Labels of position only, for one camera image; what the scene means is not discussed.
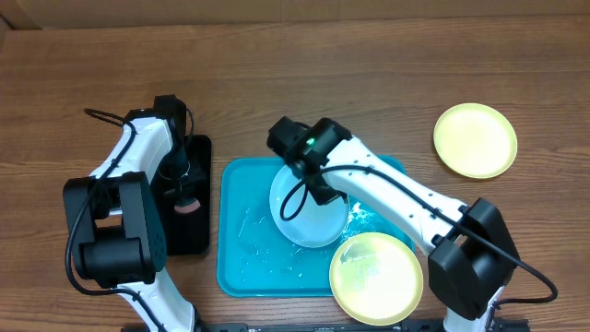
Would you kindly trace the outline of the orange and green sponge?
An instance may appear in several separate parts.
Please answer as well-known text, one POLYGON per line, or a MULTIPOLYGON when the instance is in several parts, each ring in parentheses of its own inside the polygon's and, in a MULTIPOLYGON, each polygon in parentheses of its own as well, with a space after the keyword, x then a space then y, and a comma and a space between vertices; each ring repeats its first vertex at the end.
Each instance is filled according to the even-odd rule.
POLYGON ((200 207, 201 203, 195 197, 182 196, 176 201, 173 208, 176 213, 185 215, 195 212, 200 207))

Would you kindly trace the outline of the light blue plate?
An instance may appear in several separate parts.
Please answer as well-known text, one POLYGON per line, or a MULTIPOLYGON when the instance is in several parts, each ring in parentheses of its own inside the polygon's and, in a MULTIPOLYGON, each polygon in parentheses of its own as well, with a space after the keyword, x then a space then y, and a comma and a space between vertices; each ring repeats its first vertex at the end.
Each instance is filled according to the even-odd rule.
POLYGON ((270 187, 269 206, 272 218, 281 233, 293 243, 308 248, 319 248, 340 237, 348 222, 348 198, 338 197, 331 203, 318 206, 311 193, 300 213, 289 221, 280 217, 280 207, 288 192, 299 182, 288 166, 283 166, 270 187))

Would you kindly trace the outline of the yellow plate with scribble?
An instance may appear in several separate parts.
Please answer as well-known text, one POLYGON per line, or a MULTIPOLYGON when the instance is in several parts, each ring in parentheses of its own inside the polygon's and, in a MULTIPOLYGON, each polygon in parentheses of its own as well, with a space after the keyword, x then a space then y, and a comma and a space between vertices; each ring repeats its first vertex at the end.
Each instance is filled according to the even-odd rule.
POLYGON ((517 136, 508 119, 480 103, 462 103, 446 110, 437 120, 432 138, 448 168, 474 179, 506 172, 518 150, 517 136))

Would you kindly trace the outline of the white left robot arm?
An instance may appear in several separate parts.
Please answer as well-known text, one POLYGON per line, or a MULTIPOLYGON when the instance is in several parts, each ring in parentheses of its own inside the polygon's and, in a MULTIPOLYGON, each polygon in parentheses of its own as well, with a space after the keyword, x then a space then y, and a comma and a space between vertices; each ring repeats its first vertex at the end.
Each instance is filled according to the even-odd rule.
POLYGON ((89 176, 65 183, 68 238, 65 274, 87 296, 119 295, 149 331, 205 331, 197 309, 178 291, 165 265, 167 240, 152 182, 186 201, 194 180, 186 150, 194 117, 175 95, 119 116, 85 114, 121 128, 108 158, 89 176))

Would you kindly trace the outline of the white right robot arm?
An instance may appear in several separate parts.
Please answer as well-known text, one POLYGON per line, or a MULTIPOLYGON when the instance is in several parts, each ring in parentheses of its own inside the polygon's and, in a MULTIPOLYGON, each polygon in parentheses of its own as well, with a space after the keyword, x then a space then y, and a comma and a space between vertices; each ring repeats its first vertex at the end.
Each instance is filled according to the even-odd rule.
POLYGON ((480 198, 468 206, 382 161, 359 138, 323 118, 308 126, 282 117, 267 145, 298 179, 277 221, 318 220, 353 196, 406 234, 428 257, 429 286, 446 306, 447 331, 487 331, 520 256, 501 212, 480 198))

